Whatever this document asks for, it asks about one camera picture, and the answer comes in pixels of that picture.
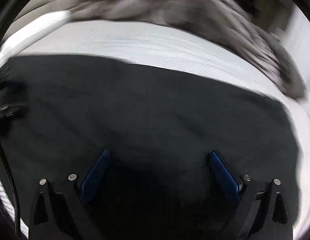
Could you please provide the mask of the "black pants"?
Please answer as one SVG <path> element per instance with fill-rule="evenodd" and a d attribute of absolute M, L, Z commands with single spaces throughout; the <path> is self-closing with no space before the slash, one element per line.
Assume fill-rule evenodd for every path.
<path fill-rule="evenodd" d="M 95 56 L 13 57 L 6 80 L 28 88 L 0 151 L 30 239 L 292 239 L 298 148 L 279 101 Z M 82 203 L 104 150 L 101 196 Z M 218 185 L 212 151 L 240 176 L 239 203 Z"/>

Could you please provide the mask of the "grey rumpled duvet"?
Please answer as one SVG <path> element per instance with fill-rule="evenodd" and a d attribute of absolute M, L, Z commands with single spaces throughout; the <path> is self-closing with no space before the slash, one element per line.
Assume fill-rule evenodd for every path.
<path fill-rule="evenodd" d="M 187 31 L 231 50 L 286 96 L 306 97 L 305 83 L 291 55 L 233 0 L 77 0 L 71 18 L 140 21 Z"/>

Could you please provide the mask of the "honeycomb patterned mattress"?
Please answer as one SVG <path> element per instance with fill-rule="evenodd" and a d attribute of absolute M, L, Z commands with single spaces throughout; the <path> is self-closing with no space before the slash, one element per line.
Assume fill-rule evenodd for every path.
<path fill-rule="evenodd" d="M 210 77 L 277 99 L 291 118 L 299 146 L 296 165 L 299 213 L 293 226 L 294 238 L 300 239 L 310 228 L 310 117 L 299 102 L 283 95 L 268 78 L 237 55 L 178 29 L 111 21 L 67 23 L 19 54 L 114 57 Z"/>

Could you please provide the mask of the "white pillow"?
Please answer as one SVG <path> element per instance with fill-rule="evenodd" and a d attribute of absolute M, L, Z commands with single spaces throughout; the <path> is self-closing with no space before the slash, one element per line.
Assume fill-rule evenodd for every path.
<path fill-rule="evenodd" d="M 28 46 L 65 25 L 70 19 L 70 11 L 50 12 L 33 20 L 6 39 L 0 48 L 0 66 L 8 58 L 19 54 Z"/>

